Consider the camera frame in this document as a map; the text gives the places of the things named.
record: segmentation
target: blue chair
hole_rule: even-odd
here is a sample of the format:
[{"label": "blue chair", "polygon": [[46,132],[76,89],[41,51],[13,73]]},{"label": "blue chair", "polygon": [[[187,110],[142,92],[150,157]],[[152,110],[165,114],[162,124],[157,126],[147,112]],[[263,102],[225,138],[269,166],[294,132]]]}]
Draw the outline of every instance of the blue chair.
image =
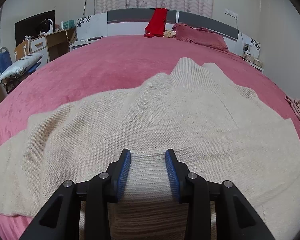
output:
[{"label": "blue chair", "polygon": [[[40,64],[41,62],[37,62],[20,77],[10,78],[5,85],[7,94],[9,94],[12,90],[14,90],[17,87],[17,85],[19,85],[22,82],[22,80],[24,80],[28,75],[36,71],[37,67]],[[1,47],[0,48],[0,74],[2,74],[11,65],[12,65],[12,61],[8,49],[6,47]]]}]

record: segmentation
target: cream knit sweater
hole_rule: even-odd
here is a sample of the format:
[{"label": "cream knit sweater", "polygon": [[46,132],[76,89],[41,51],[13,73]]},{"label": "cream knit sweater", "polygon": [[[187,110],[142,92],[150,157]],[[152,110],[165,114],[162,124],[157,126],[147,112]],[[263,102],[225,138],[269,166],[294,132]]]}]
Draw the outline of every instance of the cream knit sweater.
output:
[{"label": "cream knit sweater", "polygon": [[277,239],[299,230],[300,142],[291,120],[217,65],[189,58],[138,88],[31,116],[0,147],[0,213],[35,216],[64,180],[91,179],[122,148],[132,160],[123,199],[110,205],[114,238],[183,238],[187,206],[171,197],[168,148],[206,180],[232,180]]}]

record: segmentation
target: pillowcase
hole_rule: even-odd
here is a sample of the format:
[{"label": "pillowcase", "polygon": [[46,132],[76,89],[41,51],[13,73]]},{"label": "pillowcase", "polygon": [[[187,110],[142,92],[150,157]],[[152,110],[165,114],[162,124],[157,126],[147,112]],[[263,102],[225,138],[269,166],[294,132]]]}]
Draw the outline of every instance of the pillowcase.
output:
[{"label": "pillowcase", "polygon": [[172,30],[176,32],[175,39],[189,41],[209,48],[229,51],[223,37],[206,28],[194,29],[184,23],[176,23]]},{"label": "pillowcase", "polygon": [[0,83],[5,84],[11,77],[20,77],[36,64],[43,55],[41,53],[28,54],[8,67],[0,76]]}]

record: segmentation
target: chair backrest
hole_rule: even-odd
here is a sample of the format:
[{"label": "chair backrest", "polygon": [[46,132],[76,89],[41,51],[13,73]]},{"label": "chair backrest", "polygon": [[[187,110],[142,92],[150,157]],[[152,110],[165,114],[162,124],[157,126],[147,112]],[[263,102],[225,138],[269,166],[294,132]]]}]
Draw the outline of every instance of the chair backrest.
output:
[{"label": "chair backrest", "polygon": [[0,74],[2,74],[8,67],[12,65],[10,53],[6,47],[0,48]]}]

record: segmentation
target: mattress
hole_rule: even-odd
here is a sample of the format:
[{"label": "mattress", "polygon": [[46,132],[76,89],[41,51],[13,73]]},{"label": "mattress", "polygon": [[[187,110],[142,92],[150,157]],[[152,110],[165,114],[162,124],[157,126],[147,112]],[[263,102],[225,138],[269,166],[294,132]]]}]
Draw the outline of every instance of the mattress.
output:
[{"label": "mattress", "polygon": [[[0,145],[25,129],[32,114],[97,92],[137,87],[159,72],[170,74],[181,57],[199,65],[215,62],[234,83],[255,90],[281,117],[291,118],[300,138],[300,122],[285,101],[285,93],[238,56],[175,39],[132,35],[102,38],[26,78],[0,104]],[[30,222],[27,217],[0,215],[0,236],[18,239]]]}]

